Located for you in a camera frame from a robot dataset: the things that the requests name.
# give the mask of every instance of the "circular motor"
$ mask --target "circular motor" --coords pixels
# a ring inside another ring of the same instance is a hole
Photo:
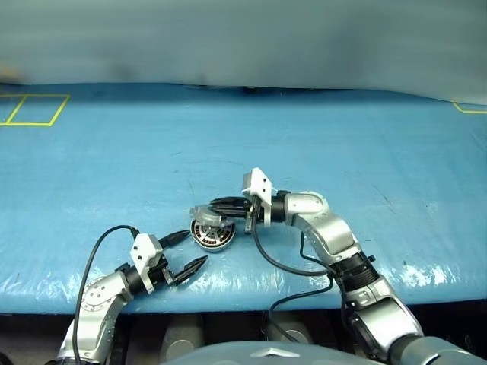
[[[228,226],[206,226],[197,220],[191,222],[191,235],[196,243],[210,252],[225,249],[235,236],[235,223]]]
[[[222,251],[235,236],[235,223],[210,211],[205,206],[190,209],[194,218],[191,222],[191,235],[201,248],[209,252]]]

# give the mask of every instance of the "black cable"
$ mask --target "black cable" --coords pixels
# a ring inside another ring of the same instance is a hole
[[[311,295],[316,295],[316,294],[321,294],[321,293],[326,293],[327,291],[330,291],[333,288],[333,278],[329,276],[329,284],[327,287],[324,287],[323,289],[319,290],[313,290],[313,291],[307,291],[305,293],[300,293],[300,294],[294,294],[290,295],[289,297],[282,298],[275,302],[274,304],[271,305],[269,309],[269,323],[271,323],[275,329],[279,331],[281,335],[286,337],[289,341],[291,342],[299,342],[295,337],[291,336],[288,334],[275,320],[274,320],[274,310],[278,305],[281,305],[283,303],[289,302],[294,299],[299,299],[299,298],[304,298],[304,297],[310,297]]]
[[[299,248],[299,256],[301,256],[305,260],[308,260],[308,261],[314,262],[315,264],[321,265],[324,268],[328,268],[328,265],[326,265],[321,260],[315,259],[314,257],[307,256],[307,255],[303,254],[303,250],[304,250],[304,233],[301,232],[301,247]]]
[[[281,262],[278,262],[274,260],[272,257],[270,257],[266,251],[264,251],[264,248],[262,247],[262,244],[260,243],[259,240],[259,234],[257,233],[257,228],[256,228],[256,216],[252,216],[252,223],[251,223],[251,231],[252,231],[252,237],[253,240],[256,242],[257,249],[259,250],[260,254],[263,256],[264,259],[267,260],[267,262],[270,262],[273,264],[276,268],[280,268],[281,270],[290,272],[292,274],[300,275],[300,276],[323,276],[328,273],[328,270],[320,270],[320,271],[305,271],[305,270],[300,270],[298,268],[292,268],[287,265],[283,265]],[[317,259],[314,259],[309,256],[301,255],[301,257],[304,257],[306,260],[311,259],[313,262],[317,262]]]
[[[94,256],[97,253],[100,244],[110,233],[112,233],[115,230],[121,230],[121,229],[130,230],[134,239],[135,236],[139,234],[137,228],[125,224],[110,228],[104,234],[102,234],[98,239],[98,241],[94,244],[93,249],[91,250],[90,257],[88,258],[88,261],[86,262],[86,266],[84,267],[83,277],[81,278],[81,285],[79,287],[79,292],[78,292],[78,299],[76,301],[75,321],[73,323],[73,335],[72,335],[73,352],[75,353],[75,360],[78,365],[81,365],[81,359],[79,356],[79,348],[78,348],[79,313],[81,311],[81,300],[83,299],[84,286],[86,285],[86,280],[88,279],[88,273],[90,272],[91,264],[93,263]]]

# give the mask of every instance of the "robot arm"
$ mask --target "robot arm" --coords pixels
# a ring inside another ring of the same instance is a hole
[[[78,323],[78,349],[83,365],[104,363],[110,351],[116,318],[122,308],[142,291],[152,293],[160,283],[178,285],[193,275],[208,256],[187,264],[177,275],[167,267],[163,248],[187,237],[189,231],[172,233],[161,240],[140,233],[130,255],[135,265],[124,264],[114,273],[95,279],[84,289]],[[74,321],[62,342],[57,364],[78,365],[73,348]]]
[[[209,207],[224,217],[252,217],[301,230],[338,284],[349,314],[345,324],[373,358],[402,365],[484,363],[439,338],[423,337],[421,326],[371,264],[348,224],[315,192],[280,191],[272,196],[270,179],[258,168],[243,179],[246,198],[220,198]]]

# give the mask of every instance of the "gray wall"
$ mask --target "gray wall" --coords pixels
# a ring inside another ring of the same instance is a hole
[[[396,90],[487,104],[486,0],[0,0],[27,83]]]

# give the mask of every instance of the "blue table surface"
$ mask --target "blue table surface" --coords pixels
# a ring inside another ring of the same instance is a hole
[[[278,189],[324,194],[406,303],[487,297],[485,114],[359,90],[246,95],[96,84],[2,91],[71,99],[52,127],[0,127],[0,313],[72,313],[88,254],[108,227],[134,224],[157,236],[185,229],[190,207],[239,195],[253,167]],[[0,98],[0,122],[17,102]],[[14,121],[50,118],[59,103],[30,98]],[[299,258],[295,229],[260,232],[280,261],[315,268]],[[126,232],[109,236],[91,278],[130,262],[131,245]],[[202,254],[191,239],[166,251],[174,271]],[[140,296],[126,310],[268,309],[325,284],[272,267],[239,224],[231,246],[211,254],[190,282]],[[287,308],[338,306],[334,288]]]

